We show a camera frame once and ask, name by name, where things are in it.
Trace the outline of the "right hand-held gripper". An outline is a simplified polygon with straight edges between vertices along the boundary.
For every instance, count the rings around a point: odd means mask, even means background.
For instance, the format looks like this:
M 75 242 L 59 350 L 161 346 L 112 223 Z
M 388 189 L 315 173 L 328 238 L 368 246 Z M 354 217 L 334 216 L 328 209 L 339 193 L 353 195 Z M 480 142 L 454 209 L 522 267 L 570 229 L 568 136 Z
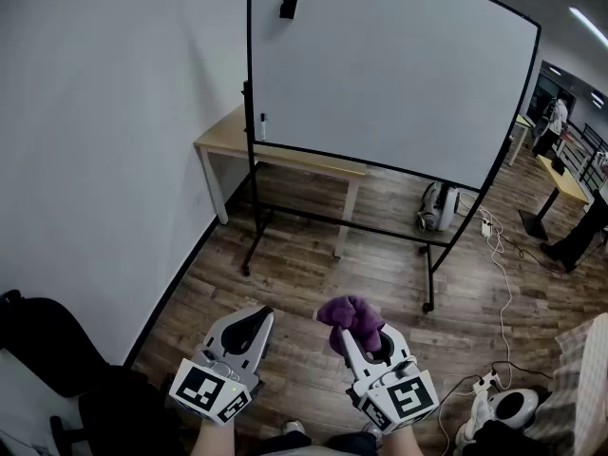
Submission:
M 339 328 L 338 339 L 355 380 L 353 406 L 383 435 L 420 422 L 439 407 L 429 372 L 419 369 L 405 337 L 391 325 L 380 330 L 379 359 L 396 368 L 382 376 L 381 364 L 350 331 Z

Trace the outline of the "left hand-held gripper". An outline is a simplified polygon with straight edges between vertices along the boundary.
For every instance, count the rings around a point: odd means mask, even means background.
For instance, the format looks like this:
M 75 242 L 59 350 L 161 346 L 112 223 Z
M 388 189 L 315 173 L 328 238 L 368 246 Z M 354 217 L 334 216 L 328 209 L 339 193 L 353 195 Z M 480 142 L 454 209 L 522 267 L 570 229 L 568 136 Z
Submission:
M 270 307 L 246 308 L 217 320 L 204 347 L 181 361 L 170 397 L 218 426 L 232 422 L 263 387 L 257 368 L 274 323 Z

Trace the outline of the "purple cloth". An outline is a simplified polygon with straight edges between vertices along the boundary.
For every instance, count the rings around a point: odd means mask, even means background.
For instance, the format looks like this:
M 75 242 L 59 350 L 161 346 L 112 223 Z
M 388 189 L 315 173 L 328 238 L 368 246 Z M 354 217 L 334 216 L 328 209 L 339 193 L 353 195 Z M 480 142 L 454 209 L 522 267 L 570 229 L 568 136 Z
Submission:
M 335 297 L 317 311 L 316 319 L 332 328 L 330 346 L 341 356 L 345 354 L 339 328 L 349 331 L 365 352 L 378 352 L 381 349 L 380 331 L 386 321 L 361 297 L 354 295 Z

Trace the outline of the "whiteboard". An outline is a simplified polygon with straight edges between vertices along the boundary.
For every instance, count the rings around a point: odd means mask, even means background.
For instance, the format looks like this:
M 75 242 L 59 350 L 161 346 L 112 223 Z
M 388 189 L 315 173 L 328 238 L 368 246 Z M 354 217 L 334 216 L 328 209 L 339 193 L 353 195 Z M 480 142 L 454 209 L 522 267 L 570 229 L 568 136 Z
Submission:
M 247 148 L 359 162 L 483 199 L 542 35 L 499 0 L 246 0 Z M 260 113 L 267 115 L 260 140 Z

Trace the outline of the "person's right forearm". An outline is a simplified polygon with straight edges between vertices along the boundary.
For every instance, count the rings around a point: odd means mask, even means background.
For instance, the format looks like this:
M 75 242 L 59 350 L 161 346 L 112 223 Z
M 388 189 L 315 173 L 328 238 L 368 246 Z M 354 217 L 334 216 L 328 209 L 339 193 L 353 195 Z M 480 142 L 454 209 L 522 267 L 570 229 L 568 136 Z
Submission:
M 412 426 L 401 427 L 382 437 L 382 456 L 424 456 Z

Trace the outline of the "person's left forearm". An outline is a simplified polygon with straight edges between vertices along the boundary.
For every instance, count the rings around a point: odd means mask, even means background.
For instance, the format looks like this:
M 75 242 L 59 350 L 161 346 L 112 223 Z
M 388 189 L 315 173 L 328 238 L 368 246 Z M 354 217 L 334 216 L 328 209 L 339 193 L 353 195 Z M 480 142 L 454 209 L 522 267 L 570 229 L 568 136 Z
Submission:
M 190 456 L 235 456 L 235 427 L 230 421 L 226 425 L 217 425 L 203 420 L 199 435 L 190 452 Z

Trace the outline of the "white sneaker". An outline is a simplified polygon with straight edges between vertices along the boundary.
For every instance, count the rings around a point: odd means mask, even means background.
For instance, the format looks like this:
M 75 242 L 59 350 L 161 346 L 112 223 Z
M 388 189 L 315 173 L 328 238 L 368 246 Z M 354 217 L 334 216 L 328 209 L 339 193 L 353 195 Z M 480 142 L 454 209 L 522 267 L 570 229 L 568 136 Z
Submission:
M 489 405 L 488 392 L 480 391 L 473 401 L 469 419 L 457 431 L 453 456 L 462 456 L 464 448 L 475 443 L 476 432 L 494 418 L 495 411 Z

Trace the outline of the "white round device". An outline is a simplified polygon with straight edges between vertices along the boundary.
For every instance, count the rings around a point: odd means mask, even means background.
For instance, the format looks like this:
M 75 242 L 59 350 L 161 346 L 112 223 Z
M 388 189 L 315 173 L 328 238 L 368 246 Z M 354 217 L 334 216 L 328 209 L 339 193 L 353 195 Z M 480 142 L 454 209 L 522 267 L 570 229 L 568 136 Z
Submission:
M 512 429 L 527 427 L 534 418 L 540 397 L 533 389 L 509 389 L 488 397 L 494 418 Z
M 416 221 L 420 231 L 444 232 L 458 211 L 460 191 L 447 183 L 432 182 L 422 197 Z

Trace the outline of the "wooden table white legs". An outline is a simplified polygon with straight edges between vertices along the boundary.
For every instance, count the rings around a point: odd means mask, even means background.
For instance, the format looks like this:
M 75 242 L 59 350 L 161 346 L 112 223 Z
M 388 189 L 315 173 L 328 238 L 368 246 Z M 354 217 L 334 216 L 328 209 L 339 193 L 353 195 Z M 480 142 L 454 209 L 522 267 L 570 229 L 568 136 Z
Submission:
M 225 225 L 228 223 L 228 215 L 225 209 L 226 200 L 221 192 L 218 177 L 210 162 L 209 155 L 214 153 L 244 160 L 248 158 L 244 106 L 240 105 L 205 131 L 194 141 L 194 146 L 199 153 L 219 223 Z M 348 191 L 342 219 L 352 219 L 358 188 L 367 174 L 366 165 L 267 145 L 255 146 L 254 157 L 255 162 L 287 166 L 346 181 Z
M 530 131 L 535 127 L 535 123 L 527 116 L 519 114 L 513 125 L 513 132 L 511 138 L 514 140 L 514 148 L 510 152 L 508 165 L 512 166 L 518 157 L 519 152 L 526 140 L 526 137 Z

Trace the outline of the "black office chair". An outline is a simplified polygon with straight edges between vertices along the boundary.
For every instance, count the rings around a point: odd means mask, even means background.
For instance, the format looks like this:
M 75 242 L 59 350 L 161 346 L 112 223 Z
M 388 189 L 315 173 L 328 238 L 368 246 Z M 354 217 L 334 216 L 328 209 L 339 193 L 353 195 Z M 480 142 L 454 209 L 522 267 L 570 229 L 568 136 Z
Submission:
M 0 295 L 0 349 L 8 350 L 58 395 L 78 403 L 82 425 L 49 418 L 59 456 L 86 443 L 92 456 L 187 456 L 165 396 L 145 374 L 105 361 L 59 302 Z

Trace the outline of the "checked fabric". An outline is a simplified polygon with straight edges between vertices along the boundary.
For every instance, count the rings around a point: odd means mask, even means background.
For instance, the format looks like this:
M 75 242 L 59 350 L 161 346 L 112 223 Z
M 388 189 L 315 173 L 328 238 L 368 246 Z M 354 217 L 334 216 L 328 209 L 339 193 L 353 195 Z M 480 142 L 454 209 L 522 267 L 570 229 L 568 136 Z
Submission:
M 551 456 L 593 456 L 608 440 L 608 313 L 556 337 L 560 365 L 526 437 Z

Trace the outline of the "wooden desk black leg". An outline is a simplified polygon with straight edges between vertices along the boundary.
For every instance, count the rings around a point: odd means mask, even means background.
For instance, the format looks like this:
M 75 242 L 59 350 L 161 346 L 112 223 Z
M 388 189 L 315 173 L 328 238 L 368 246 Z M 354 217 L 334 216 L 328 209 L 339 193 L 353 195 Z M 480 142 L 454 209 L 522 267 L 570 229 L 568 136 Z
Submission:
M 529 236 L 547 241 L 548 235 L 546 234 L 542 220 L 559 195 L 576 200 L 582 205 L 587 205 L 589 200 L 568 169 L 564 169 L 562 173 L 559 173 L 553 168 L 552 161 L 545 156 L 538 156 L 537 161 L 553 182 L 553 190 L 538 213 L 519 209 L 519 214 L 524 230 Z

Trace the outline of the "black railing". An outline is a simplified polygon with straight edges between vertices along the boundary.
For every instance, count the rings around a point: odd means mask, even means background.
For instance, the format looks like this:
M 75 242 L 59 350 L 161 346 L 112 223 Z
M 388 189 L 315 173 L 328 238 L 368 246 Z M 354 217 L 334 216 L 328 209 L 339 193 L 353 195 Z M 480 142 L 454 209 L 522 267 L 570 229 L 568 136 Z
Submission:
M 599 165 L 599 155 L 608 158 L 608 142 L 589 124 L 580 129 L 569 121 L 555 151 L 587 193 L 599 190 L 608 178 Z

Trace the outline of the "long ceiling light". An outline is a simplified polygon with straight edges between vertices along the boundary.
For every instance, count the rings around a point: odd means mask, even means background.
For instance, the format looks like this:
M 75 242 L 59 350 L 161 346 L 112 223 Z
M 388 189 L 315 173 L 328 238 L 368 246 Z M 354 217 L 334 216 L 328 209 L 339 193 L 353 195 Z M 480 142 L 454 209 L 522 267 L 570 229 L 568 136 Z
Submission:
M 569 8 L 571 14 L 583 24 L 608 49 L 608 36 L 606 36 L 582 11 L 577 7 Z

